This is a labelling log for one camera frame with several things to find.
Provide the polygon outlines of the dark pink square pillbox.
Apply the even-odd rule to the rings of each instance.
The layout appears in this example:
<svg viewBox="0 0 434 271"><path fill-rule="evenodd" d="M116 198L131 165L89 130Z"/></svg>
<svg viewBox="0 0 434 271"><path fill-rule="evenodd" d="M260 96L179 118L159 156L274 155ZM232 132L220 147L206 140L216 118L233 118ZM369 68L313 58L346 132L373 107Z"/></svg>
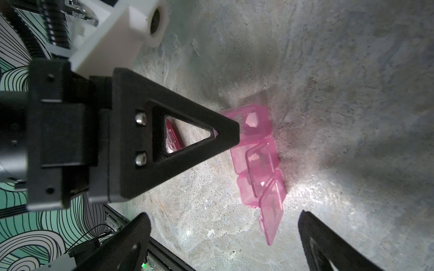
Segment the dark pink square pillbox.
<svg viewBox="0 0 434 271"><path fill-rule="evenodd" d="M177 132L177 128L171 118L166 118L166 152L177 152L183 148L183 141Z"/></svg>

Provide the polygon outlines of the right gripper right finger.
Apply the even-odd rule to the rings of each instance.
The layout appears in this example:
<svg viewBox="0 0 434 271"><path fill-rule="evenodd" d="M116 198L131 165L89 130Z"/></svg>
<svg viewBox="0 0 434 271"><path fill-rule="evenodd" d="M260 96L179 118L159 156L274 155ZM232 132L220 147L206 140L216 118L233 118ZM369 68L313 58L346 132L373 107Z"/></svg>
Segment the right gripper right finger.
<svg viewBox="0 0 434 271"><path fill-rule="evenodd" d="M311 212L301 212L298 231L311 271L381 270Z"/></svg>

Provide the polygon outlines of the light pink square pillbox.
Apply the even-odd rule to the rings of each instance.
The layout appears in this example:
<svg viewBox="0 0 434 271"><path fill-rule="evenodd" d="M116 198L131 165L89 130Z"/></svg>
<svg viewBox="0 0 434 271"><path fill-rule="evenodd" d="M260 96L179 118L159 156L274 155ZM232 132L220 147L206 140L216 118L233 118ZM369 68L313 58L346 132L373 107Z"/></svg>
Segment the light pink square pillbox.
<svg viewBox="0 0 434 271"><path fill-rule="evenodd" d="M287 195L280 160L272 138L270 113L257 104L222 111L238 122L240 143L230 149L241 202L260 211L259 225L271 246L283 218Z"/></svg>

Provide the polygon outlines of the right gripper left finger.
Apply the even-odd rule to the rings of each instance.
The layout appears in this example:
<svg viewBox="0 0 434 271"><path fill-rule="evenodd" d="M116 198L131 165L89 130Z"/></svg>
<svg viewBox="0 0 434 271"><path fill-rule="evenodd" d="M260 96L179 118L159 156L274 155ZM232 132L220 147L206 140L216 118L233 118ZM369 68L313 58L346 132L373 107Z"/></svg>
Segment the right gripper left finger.
<svg viewBox="0 0 434 271"><path fill-rule="evenodd" d="M150 234L150 219L146 213L140 213L75 269L77 271L140 271L146 258Z"/></svg>

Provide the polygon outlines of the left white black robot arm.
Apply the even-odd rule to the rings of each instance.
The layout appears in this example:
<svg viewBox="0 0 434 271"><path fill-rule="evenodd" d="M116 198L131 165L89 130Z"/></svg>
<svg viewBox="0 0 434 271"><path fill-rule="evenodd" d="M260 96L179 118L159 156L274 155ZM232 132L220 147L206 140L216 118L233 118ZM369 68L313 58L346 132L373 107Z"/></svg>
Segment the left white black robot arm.
<svg viewBox="0 0 434 271"><path fill-rule="evenodd" d="M37 5L46 46L1 2L32 58L27 91L1 93L1 181L27 193L1 217L67 209L84 193L126 202L239 143L237 122L129 69L162 42L165 1Z"/></svg>

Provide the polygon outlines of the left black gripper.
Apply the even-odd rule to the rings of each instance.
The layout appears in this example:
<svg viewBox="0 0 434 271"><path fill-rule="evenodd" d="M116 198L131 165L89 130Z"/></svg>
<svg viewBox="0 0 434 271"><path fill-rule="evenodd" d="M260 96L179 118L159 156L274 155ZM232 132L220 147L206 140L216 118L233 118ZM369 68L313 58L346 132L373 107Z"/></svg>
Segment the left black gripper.
<svg viewBox="0 0 434 271"><path fill-rule="evenodd" d="M126 68L84 78L65 59L37 58L28 84L32 212L68 209L81 194L96 204L133 199L240 142L236 121ZM210 137L169 154L169 116Z"/></svg>

